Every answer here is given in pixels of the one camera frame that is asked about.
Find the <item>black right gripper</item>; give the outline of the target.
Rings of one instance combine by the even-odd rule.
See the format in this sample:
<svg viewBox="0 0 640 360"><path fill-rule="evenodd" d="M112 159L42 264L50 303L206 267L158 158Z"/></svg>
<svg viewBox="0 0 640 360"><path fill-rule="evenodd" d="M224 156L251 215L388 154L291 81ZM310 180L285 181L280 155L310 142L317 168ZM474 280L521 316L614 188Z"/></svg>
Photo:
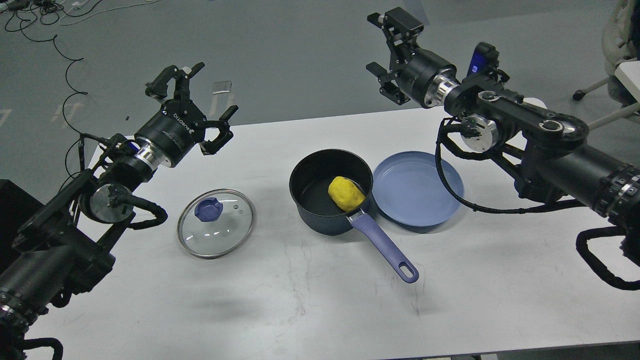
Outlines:
<svg viewBox="0 0 640 360"><path fill-rule="evenodd" d="M390 50L389 70L377 62L365 67L376 77L379 93L396 105L413 100L424 109L442 106L458 86L457 68L438 54L419 48L418 35L425 25L402 7L368 14L366 20L382 30Z"/></svg>

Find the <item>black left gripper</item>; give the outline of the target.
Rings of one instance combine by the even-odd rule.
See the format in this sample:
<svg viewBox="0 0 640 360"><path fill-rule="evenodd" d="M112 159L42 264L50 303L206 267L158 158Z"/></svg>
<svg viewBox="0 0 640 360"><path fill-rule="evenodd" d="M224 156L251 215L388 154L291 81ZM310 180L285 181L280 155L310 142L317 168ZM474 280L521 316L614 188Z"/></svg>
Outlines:
<svg viewBox="0 0 640 360"><path fill-rule="evenodd" d="M166 159L163 165L166 167L176 167L195 144L199 143L203 155L210 156L234 137L229 121L238 111L238 105L228 107L218 120L206 120L205 114L190 99L190 80L204 67L203 62L183 68L172 64L162 69L153 81L145 84L145 95L162 102L169 95L169 82L174 80L174 100L165 101L160 110L134 133L139 144L146 141L164 155ZM180 102L186 103L185 108L180 107ZM199 123L199 129L195 128L194 123ZM218 129L217 137L204 140L204 129L211 128Z"/></svg>

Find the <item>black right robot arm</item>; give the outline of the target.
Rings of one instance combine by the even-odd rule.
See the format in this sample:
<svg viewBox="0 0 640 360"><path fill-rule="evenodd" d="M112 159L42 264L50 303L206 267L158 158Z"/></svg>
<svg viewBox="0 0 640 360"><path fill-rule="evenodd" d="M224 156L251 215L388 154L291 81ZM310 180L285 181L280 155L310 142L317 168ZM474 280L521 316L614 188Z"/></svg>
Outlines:
<svg viewBox="0 0 640 360"><path fill-rule="evenodd" d="M366 66L380 92L398 105L415 101L424 109L443 107L435 167L446 191L460 204L485 214L541 214L588 207L610 221L609 227L578 233L575 248L606 284L637 291L637 280L615 275L589 249L589 241L622 236L622 255L639 264L639 169L586 143L589 128L581 119L525 102L505 87L509 75L499 68L499 51L480 42L467 76L457 79L454 64L417 42L425 26L402 7L366 18L382 30L390 65ZM514 179L518 196L538 202L530 208L496 209L469 202L450 186L442 168L441 146L455 157L491 160Z"/></svg>

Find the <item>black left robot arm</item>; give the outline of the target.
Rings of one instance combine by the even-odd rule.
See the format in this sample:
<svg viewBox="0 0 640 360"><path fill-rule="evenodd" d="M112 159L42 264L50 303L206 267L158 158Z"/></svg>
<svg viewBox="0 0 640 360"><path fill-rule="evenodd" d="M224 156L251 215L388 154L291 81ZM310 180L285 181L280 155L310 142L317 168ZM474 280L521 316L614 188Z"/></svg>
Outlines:
<svg viewBox="0 0 640 360"><path fill-rule="evenodd" d="M160 109L128 139L122 134L96 141L105 145L98 162L78 173L17 228L11 248L18 257L1 274L1 358L25 360L26 351L49 347L61 360L64 347L52 337L26 333L48 306L63 308L71 296L94 289L114 268L111 250L126 230L167 221L165 209L135 196L158 167L176 167L194 148L215 155L232 138L231 105L217 120L190 98L190 80L205 66L174 64L146 84Z"/></svg>

